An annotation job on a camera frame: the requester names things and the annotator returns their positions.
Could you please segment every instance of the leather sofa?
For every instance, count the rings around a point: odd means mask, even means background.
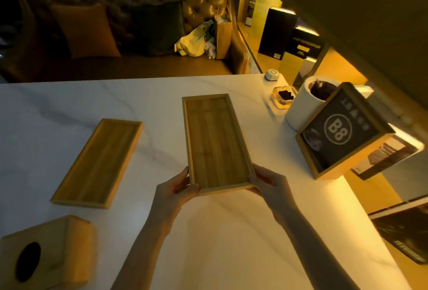
[[[15,47],[1,61],[0,74],[10,82],[52,82],[247,73],[248,52],[238,33],[233,0],[182,0],[186,34],[216,14],[227,14],[232,19],[229,59],[211,60],[206,55],[194,58],[178,54],[144,57],[135,53],[136,27],[130,7],[169,1],[177,0],[19,0],[23,31]],[[107,6],[111,31],[122,57],[71,59],[65,36],[49,5],[98,2]]]

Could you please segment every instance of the bamboo tissue box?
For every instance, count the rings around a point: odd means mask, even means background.
[[[0,289],[77,289],[94,268],[95,228],[65,216],[2,237]]]

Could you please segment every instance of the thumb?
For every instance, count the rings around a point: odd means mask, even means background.
[[[263,182],[261,179],[259,179],[256,175],[250,174],[248,176],[248,180],[251,184],[253,184],[261,193],[265,190],[267,187],[267,184]]]
[[[177,194],[182,203],[186,203],[191,198],[195,197],[199,191],[199,184],[189,184],[184,190]]]

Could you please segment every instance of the forearm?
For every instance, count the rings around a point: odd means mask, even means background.
[[[358,289],[297,208],[284,209],[280,215],[280,224],[290,238],[314,289]]]
[[[132,245],[111,290],[149,289],[165,237],[162,226],[146,223]]]

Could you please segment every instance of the white mug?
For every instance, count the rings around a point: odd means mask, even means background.
[[[326,77],[311,76],[305,80],[286,113],[287,123],[296,131],[300,131],[309,117],[325,102],[311,94],[309,86],[316,80],[332,83],[335,86],[340,85],[340,82]]]

